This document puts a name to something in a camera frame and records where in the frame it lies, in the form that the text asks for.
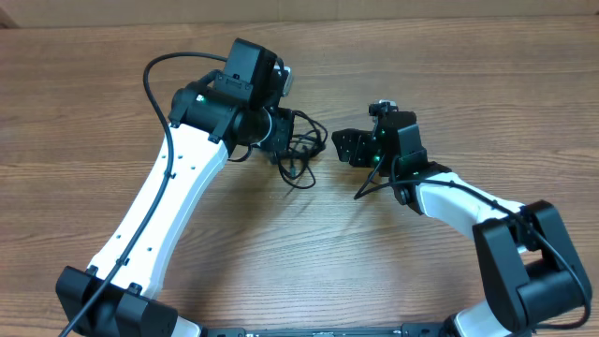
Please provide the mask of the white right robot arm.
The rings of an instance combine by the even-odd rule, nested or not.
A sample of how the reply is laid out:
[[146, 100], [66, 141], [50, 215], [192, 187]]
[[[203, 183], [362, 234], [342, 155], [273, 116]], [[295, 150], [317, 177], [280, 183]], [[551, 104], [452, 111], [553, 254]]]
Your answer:
[[431, 161], [411, 111], [370, 114], [371, 131], [333, 132], [340, 160], [386, 177], [401, 205], [471, 239], [485, 295], [443, 323], [404, 324], [403, 336], [531, 336], [589, 320], [592, 285], [551, 203], [497, 198]]

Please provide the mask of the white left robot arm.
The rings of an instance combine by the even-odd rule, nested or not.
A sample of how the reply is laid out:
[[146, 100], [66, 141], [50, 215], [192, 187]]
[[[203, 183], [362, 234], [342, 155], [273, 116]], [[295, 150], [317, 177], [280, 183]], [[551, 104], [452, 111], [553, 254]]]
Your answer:
[[203, 193], [233, 151], [287, 149], [294, 116], [279, 103], [291, 70], [274, 52], [236, 39], [223, 67], [179, 89], [160, 113], [165, 138], [146, 181], [85, 270], [66, 267], [56, 294], [66, 333], [202, 336], [158, 299], [175, 247]]

